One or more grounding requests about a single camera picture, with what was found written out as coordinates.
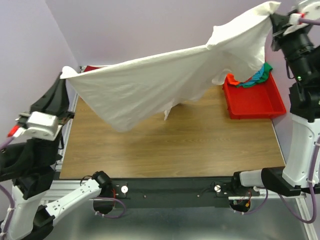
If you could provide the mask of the white t-shirt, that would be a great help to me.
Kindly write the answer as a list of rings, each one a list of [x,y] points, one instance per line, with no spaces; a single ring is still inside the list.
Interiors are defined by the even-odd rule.
[[[64,66],[60,77],[113,129],[127,132],[155,114],[168,115],[179,103],[200,99],[229,73],[239,82],[251,78],[265,62],[270,15],[279,6],[278,1],[266,1],[214,26],[204,45],[83,73]]]

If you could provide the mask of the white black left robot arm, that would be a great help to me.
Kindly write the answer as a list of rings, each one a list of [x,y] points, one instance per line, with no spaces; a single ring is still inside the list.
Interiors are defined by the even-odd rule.
[[[19,114],[0,146],[0,179],[12,181],[12,192],[7,195],[9,207],[0,225],[3,240],[42,240],[83,202],[110,194],[110,177],[98,171],[66,196],[41,204],[54,180],[53,165],[64,148],[63,126],[75,115],[69,104],[66,80],[58,76],[28,112]]]

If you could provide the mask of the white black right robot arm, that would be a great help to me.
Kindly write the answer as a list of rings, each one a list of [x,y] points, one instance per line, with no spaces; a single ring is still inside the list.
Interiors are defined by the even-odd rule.
[[[289,88],[292,139],[284,167],[238,171],[232,176],[230,191],[241,196],[250,187],[260,187],[286,197],[320,192],[320,48],[308,33],[317,22],[303,14],[273,13],[272,49],[281,50],[287,77],[295,79]]]

